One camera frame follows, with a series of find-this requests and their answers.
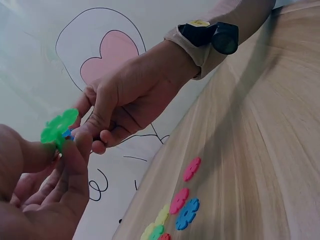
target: green flower toy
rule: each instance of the green flower toy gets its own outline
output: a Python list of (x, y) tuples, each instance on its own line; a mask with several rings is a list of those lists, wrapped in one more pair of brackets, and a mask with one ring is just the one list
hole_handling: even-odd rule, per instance
[(158, 225), (153, 229), (153, 232), (149, 236), (149, 240), (158, 240), (160, 236), (164, 233), (165, 227), (163, 225)]
[(50, 122), (45, 124), (45, 129), (41, 133), (41, 143), (52, 143), (54, 142), (58, 150), (62, 151), (62, 146), (65, 142), (63, 134), (68, 128), (75, 123), (79, 112), (75, 108), (66, 110), (62, 115), (56, 116)]

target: light green flower toy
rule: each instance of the light green flower toy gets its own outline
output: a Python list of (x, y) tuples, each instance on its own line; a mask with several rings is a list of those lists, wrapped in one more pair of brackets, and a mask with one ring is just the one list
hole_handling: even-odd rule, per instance
[(47, 144), (54, 142), (58, 150), (62, 151), (62, 146), (66, 139), (63, 134), (68, 130), (68, 128), (75, 123), (79, 112), (75, 108), (70, 108), (62, 115), (56, 116), (50, 122), (45, 124), (45, 129), (41, 133), (41, 143)]

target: forearm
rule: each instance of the forearm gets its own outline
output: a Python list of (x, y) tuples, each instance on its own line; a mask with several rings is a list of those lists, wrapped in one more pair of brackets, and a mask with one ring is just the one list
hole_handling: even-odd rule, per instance
[[(239, 28), (239, 44), (241, 44), (261, 27), (275, 3), (276, 0), (220, 0), (199, 19), (211, 24), (224, 22), (237, 25)], [(200, 73), (195, 79), (204, 78), (226, 58), (225, 55), (218, 53), (211, 44), (194, 47), (181, 35), (177, 27), (169, 31), (165, 35), (165, 39), (184, 49), (192, 58), (193, 63), (199, 67)]]

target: wrist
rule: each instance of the wrist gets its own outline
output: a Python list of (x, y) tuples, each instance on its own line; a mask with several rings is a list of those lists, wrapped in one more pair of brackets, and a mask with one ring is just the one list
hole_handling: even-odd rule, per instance
[(151, 48), (146, 54), (155, 59), (155, 69), (161, 72), (167, 81), (181, 88), (200, 72), (189, 54), (178, 44), (164, 40)]

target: red flower toy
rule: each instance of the red flower toy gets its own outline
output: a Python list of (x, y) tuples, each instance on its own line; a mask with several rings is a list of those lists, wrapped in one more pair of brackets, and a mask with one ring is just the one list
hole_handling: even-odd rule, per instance
[(176, 214), (185, 205), (186, 199), (189, 196), (189, 188), (183, 188), (178, 192), (170, 205), (169, 213)]
[(200, 157), (196, 157), (195, 159), (192, 160), (192, 162), (190, 162), (189, 166), (186, 168), (183, 174), (183, 180), (185, 182), (188, 182), (190, 179), (192, 179), (194, 174), (197, 172), (200, 166), (200, 163), (201, 163)]
[(171, 236), (169, 233), (162, 234), (158, 240), (171, 240)]

